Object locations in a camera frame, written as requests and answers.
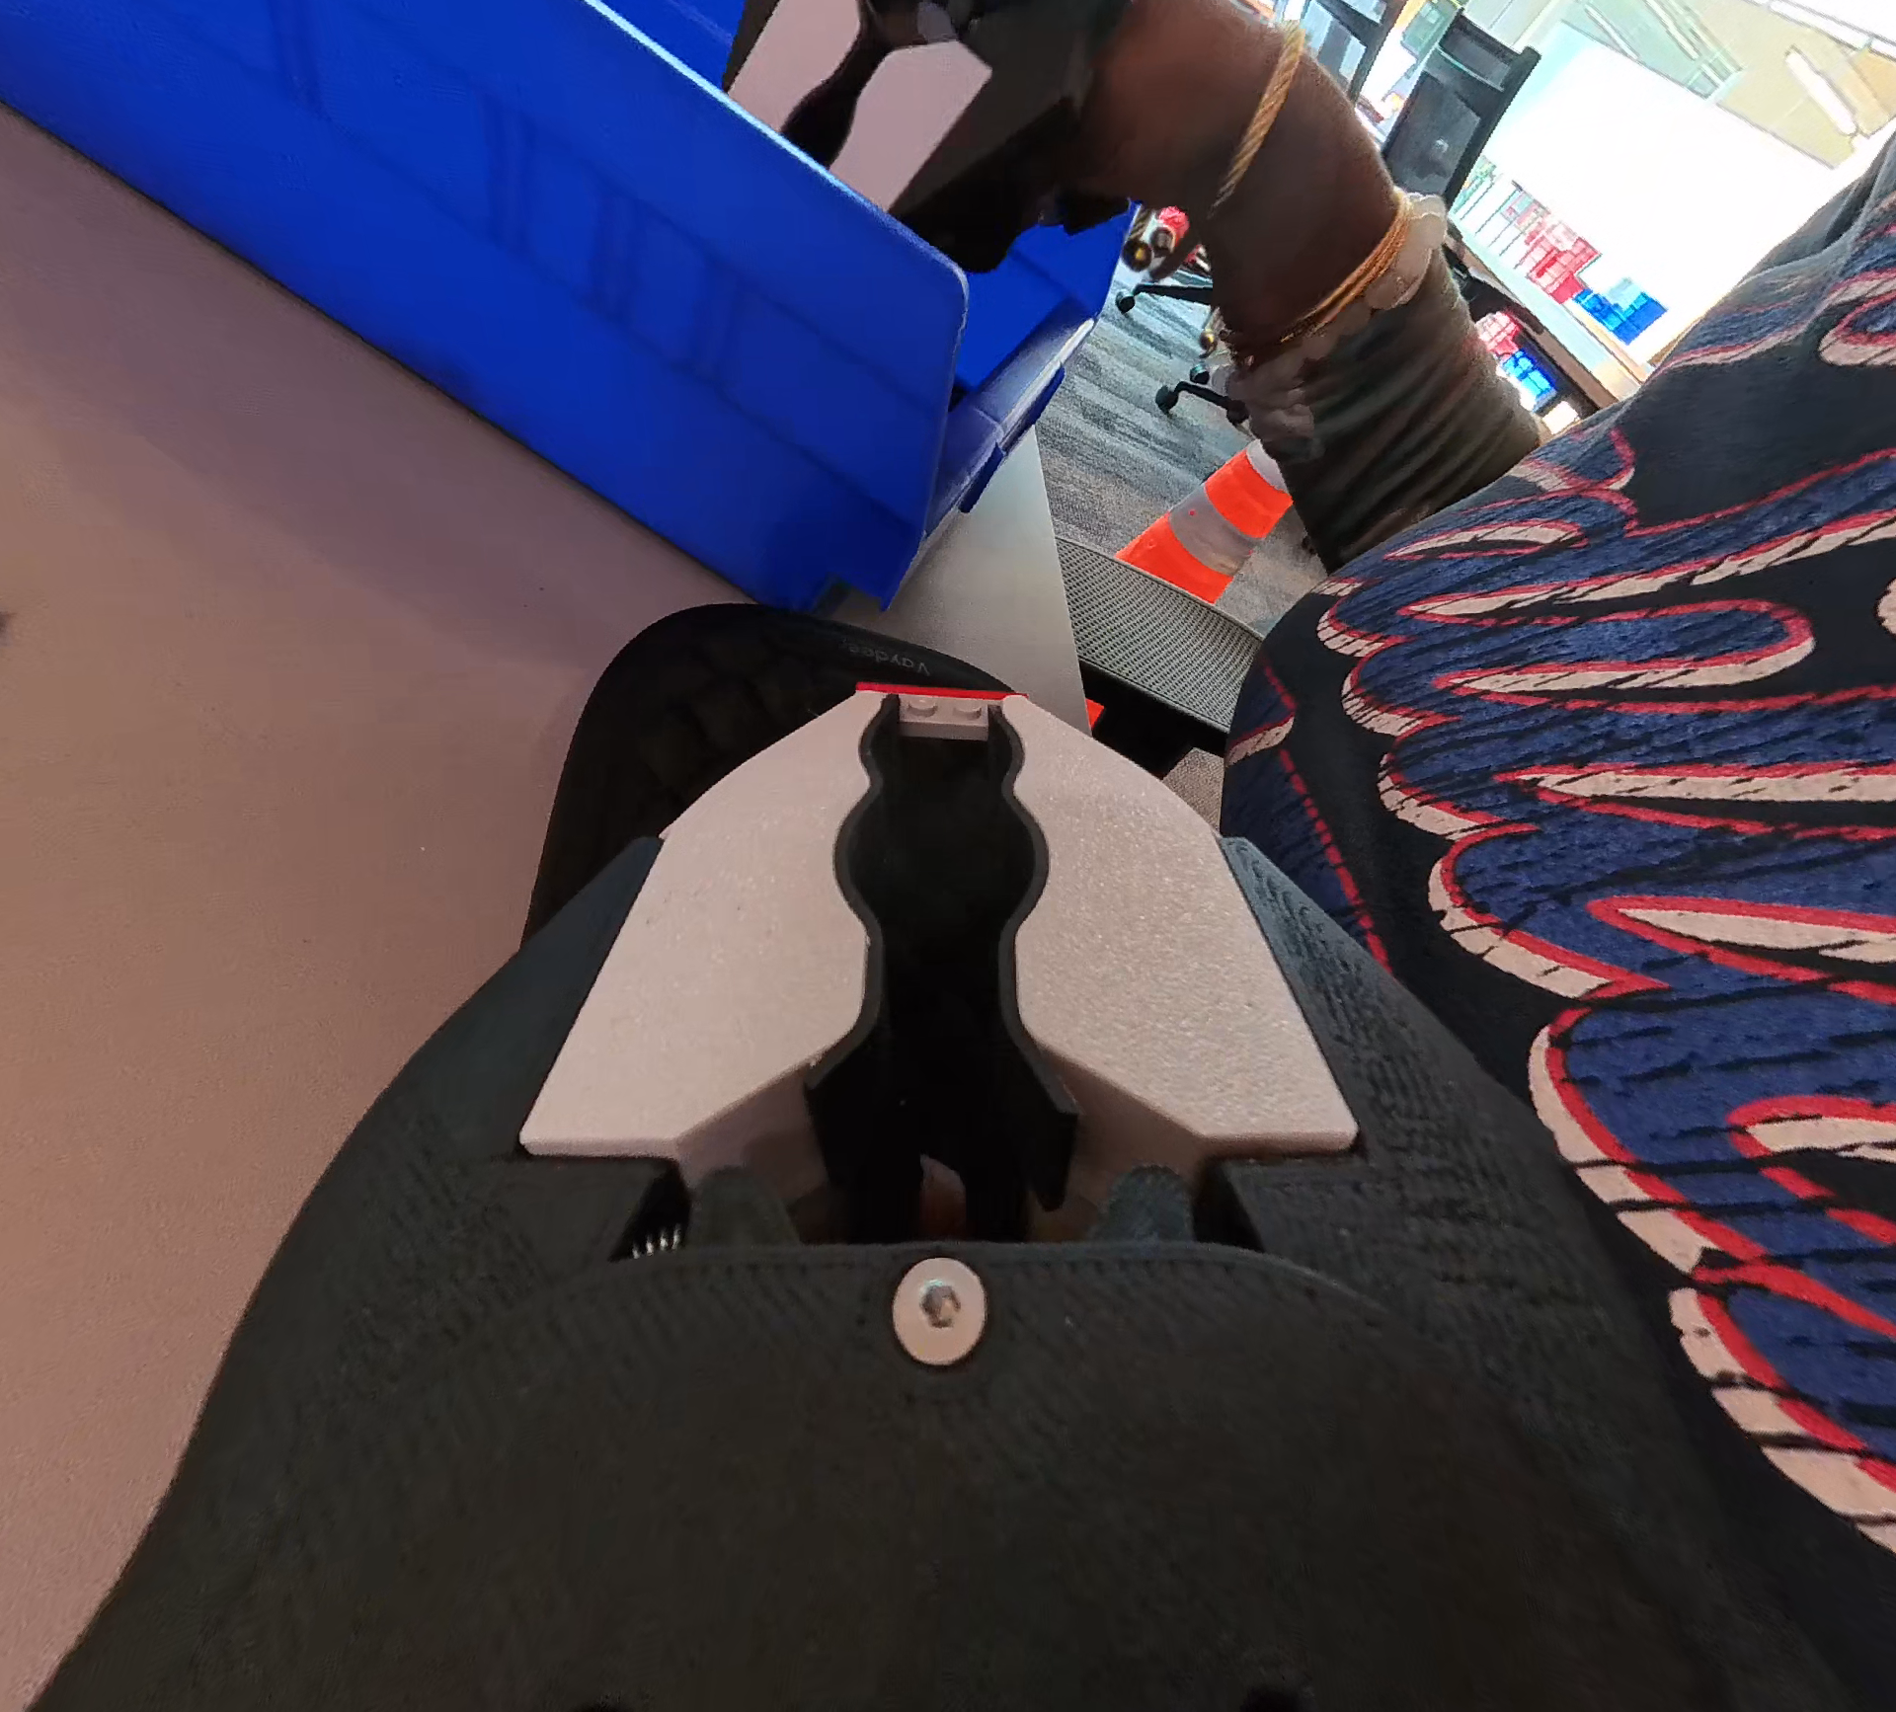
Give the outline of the orange traffic cone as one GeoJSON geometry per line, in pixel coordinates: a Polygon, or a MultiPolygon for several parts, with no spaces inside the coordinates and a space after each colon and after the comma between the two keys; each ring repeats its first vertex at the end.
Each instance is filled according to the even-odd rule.
{"type": "Polygon", "coordinates": [[[1282,471],[1262,445],[1250,443],[1155,516],[1114,560],[1214,609],[1289,512],[1282,471]]]}

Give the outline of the person's right forearm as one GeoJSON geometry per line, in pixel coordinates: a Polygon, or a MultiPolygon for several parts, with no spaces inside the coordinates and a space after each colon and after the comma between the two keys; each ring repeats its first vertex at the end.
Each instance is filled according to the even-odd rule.
{"type": "MultiPolygon", "coordinates": [[[[1244,182],[1210,216],[1222,328],[1286,332],[1378,246],[1398,188],[1351,101],[1303,54],[1244,182]]],[[[1329,571],[1469,500],[1538,445],[1451,273],[1449,212],[1428,196],[1440,236],[1404,303],[1347,319],[1307,352],[1232,360],[1230,392],[1329,571]]]]}

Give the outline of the person in graphic shirt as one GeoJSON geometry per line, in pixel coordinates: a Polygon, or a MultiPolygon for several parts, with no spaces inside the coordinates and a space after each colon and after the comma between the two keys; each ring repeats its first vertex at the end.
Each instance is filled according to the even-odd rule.
{"type": "Polygon", "coordinates": [[[1222,828],[1550,1136],[1767,1511],[1892,1580],[1892,149],[1268,635],[1222,828]]]}

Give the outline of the blue plastic bin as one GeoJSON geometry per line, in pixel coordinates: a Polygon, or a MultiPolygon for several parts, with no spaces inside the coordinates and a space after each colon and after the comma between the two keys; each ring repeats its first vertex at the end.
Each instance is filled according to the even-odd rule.
{"type": "Polygon", "coordinates": [[[1126,218],[964,277],[721,92],[744,0],[2,0],[4,103],[750,599],[889,605],[1126,218]]]}

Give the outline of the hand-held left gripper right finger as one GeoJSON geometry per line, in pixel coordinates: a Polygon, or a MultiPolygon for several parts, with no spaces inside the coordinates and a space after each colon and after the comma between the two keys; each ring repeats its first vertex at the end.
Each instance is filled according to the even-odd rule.
{"type": "Polygon", "coordinates": [[[1361,1140],[1214,832],[1021,694],[960,700],[960,1191],[971,1237],[1124,1176],[1361,1140]]]}

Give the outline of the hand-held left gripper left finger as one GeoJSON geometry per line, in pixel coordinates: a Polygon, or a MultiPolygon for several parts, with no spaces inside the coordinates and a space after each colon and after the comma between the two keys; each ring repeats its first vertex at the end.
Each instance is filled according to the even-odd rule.
{"type": "Polygon", "coordinates": [[[519,1130],[535,1160],[746,1170],[837,1195],[806,1085],[859,1027],[869,929],[841,891],[865,737],[908,694],[859,690],[705,791],[659,838],[519,1130]]]}

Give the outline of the gold bangle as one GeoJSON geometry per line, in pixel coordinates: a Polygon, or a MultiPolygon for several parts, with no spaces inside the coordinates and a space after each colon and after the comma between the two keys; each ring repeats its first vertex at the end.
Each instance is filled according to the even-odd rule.
{"type": "Polygon", "coordinates": [[[1372,319],[1406,303],[1440,244],[1444,208],[1440,200],[1404,188],[1392,192],[1390,204],[1386,234],[1370,255],[1286,332],[1250,338],[1226,327],[1224,350],[1232,362],[1254,366],[1307,352],[1323,338],[1335,340],[1345,321],[1372,319]]]}
{"type": "Polygon", "coordinates": [[[1270,70],[1268,82],[1260,92],[1244,131],[1226,163],[1226,169],[1220,176],[1216,192],[1210,200],[1210,214],[1220,214],[1226,204],[1232,200],[1252,165],[1258,161],[1264,151],[1270,133],[1280,119],[1289,94],[1299,78],[1299,70],[1307,54],[1307,34],[1299,22],[1287,26],[1282,46],[1278,50],[1276,64],[1270,70]]]}

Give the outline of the shelf of coloured bins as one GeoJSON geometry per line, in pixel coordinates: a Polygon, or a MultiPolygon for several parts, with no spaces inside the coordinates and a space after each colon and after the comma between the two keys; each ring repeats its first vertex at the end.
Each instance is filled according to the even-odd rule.
{"type": "Polygon", "coordinates": [[[1451,208],[1459,257],[1519,315],[1530,348],[1600,411],[1633,398],[1647,366],[1609,327],[1580,307],[1584,271],[1598,259],[1548,206],[1489,161],[1479,161],[1451,208]]]}

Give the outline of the person's right hand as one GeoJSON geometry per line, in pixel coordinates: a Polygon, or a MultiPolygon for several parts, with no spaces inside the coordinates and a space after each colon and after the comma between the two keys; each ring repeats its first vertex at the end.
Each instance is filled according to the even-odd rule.
{"type": "Polygon", "coordinates": [[[1234,0],[1129,0],[1094,60],[1064,190],[1208,212],[1286,46],[1234,0]]]}

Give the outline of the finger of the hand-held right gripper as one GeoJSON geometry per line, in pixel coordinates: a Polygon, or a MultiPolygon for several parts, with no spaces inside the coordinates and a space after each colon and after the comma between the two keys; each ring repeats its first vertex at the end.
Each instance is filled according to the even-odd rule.
{"type": "Polygon", "coordinates": [[[839,82],[869,34],[865,0],[772,0],[725,95],[778,137],[839,82]]]}
{"type": "Polygon", "coordinates": [[[891,214],[989,82],[960,40],[902,46],[867,76],[829,176],[891,214]]]}

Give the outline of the red and grey lego assembly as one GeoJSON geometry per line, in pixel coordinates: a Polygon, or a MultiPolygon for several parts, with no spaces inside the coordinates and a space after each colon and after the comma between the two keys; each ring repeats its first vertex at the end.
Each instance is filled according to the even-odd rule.
{"type": "Polygon", "coordinates": [[[1007,690],[902,690],[891,682],[861,682],[855,700],[873,706],[896,739],[912,745],[983,747],[1001,706],[1019,696],[1007,690]]]}

